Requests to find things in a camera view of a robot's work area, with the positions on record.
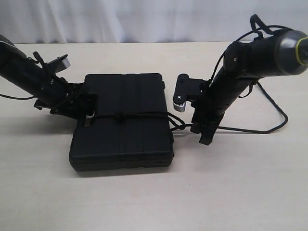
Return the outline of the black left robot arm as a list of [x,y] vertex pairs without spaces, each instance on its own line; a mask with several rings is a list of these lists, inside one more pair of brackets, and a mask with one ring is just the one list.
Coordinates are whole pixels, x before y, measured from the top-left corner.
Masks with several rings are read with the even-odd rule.
[[57,73],[66,70],[70,62],[65,54],[46,63],[38,52],[28,57],[6,37],[0,38],[0,75],[31,94],[34,107],[49,109],[50,114],[66,116],[84,124],[95,114],[96,96],[83,83],[69,83]]

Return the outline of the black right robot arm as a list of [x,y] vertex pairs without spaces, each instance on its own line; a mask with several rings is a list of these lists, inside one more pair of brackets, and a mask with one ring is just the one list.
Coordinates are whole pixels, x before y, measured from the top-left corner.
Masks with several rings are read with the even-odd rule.
[[265,77],[295,76],[308,68],[308,36],[297,30],[277,30],[250,43],[235,41],[223,55],[223,66],[195,104],[191,132],[209,145],[225,111],[249,86]]

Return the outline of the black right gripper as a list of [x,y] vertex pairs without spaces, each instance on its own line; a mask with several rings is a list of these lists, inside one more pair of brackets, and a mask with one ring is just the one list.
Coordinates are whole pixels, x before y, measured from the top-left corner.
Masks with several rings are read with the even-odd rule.
[[201,134],[200,144],[210,145],[224,113],[221,114],[208,98],[193,100],[191,106],[194,108],[191,132]]

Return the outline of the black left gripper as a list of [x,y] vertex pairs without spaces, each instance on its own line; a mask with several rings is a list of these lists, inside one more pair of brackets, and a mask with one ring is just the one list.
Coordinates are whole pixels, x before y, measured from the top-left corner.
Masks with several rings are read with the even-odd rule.
[[80,128],[90,127],[96,115],[97,95],[84,94],[83,83],[69,83],[63,77],[52,77],[36,98],[36,109],[49,109],[51,115],[79,118]]

